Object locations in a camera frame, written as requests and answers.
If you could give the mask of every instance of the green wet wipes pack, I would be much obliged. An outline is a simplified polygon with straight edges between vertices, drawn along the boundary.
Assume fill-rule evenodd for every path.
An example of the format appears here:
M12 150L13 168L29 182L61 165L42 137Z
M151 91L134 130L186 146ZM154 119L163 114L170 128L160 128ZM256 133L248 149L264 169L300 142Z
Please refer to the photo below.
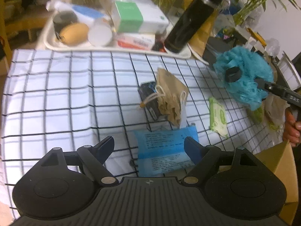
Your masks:
M209 98L210 103L210 129L228 138L226 111L214 97Z

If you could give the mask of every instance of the black thermos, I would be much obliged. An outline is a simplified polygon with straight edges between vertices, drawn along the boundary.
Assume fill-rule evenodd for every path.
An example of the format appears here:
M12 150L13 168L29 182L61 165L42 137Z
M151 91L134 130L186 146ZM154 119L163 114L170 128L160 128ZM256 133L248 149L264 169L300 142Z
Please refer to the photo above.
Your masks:
M223 0L193 0L167 36L164 46L179 53Z

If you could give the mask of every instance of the brown paper bag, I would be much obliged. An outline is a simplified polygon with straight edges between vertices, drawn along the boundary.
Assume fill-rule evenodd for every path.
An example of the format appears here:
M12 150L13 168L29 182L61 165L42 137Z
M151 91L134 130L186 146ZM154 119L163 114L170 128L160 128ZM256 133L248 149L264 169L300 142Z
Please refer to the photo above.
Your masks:
M288 141L284 141L255 154L255 156L284 184L287 197L279 217L291 225L299 201L297 171L292 147Z
M184 91L186 93L184 102L186 102L189 89L172 73L161 68L158 68L157 85L163 90L160 93L165 94L164 97L158 98L158 108L162 115L167 115L168 121L178 127L181 121L180 96Z
M192 1L193 0L184 0L184 8L187 9ZM205 51L205 47L217 15L218 12L215 10L188 42L191 48L201 57Z

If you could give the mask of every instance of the white container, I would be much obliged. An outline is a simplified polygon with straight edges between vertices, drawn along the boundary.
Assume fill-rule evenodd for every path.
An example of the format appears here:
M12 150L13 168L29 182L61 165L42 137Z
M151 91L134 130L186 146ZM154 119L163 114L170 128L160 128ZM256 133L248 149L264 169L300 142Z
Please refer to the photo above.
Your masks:
M92 46L104 47L107 46L113 38L112 29L109 24L96 19L88 33L88 41Z
M291 90L301 87L301 78L285 52L277 65Z
M79 5L75 5L75 4L70 4L70 3L64 3L61 1L54 1L51 3L47 3L46 9L48 11L54 9L59 12L73 11L77 16L78 21L80 23L86 24L89 27L91 27L94 24L95 19L106 16L105 14L103 14L95 9L84 7L84 6L79 6Z

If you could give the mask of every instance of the human hand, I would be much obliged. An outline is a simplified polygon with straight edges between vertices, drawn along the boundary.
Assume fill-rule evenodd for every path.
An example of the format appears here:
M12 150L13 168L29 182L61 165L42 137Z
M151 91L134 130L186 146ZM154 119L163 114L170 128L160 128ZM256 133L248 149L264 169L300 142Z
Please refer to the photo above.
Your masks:
M301 122L296 122L290 107L285 110L285 123L282 140L289 140L291 146L294 148L300 143Z

